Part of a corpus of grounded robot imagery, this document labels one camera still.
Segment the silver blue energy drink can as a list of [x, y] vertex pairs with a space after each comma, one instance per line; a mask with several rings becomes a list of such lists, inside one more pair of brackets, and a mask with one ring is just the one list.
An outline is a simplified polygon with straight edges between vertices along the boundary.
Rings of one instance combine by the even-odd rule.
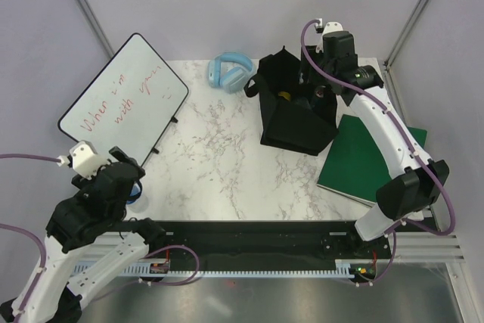
[[315, 88], [312, 100], [311, 100], [311, 107], [324, 107], [327, 103], [327, 91], [326, 87], [323, 85], [319, 85]]

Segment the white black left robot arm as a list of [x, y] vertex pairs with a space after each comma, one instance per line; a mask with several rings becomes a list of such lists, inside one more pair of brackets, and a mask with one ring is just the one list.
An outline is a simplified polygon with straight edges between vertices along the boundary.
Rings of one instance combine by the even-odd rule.
[[[138, 199], [132, 193], [145, 175], [137, 161], [120, 148], [100, 156], [81, 141], [59, 165], [71, 167], [78, 191], [62, 200], [46, 226], [38, 265], [18, 297], [1, 304], [6, 322], [77, 322], [95, 295], [135, 261], [158, 257], [166, 249], [165, 231], [152, 219], [124, 219], [126, 205]], [[126, 237], [84, 272], [73, 270], [95, 240], [109, 231]]]

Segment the clear water bottle blue label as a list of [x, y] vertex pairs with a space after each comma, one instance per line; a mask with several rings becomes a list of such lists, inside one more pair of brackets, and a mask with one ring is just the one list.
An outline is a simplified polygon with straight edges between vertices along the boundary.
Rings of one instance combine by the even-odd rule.
[[310, 103], [307, 98], [304, 98], [304, 97], [297, 98], [293, 101], [293, 103], [305, 109], [309, 109], [309, 110], [311, 109]]

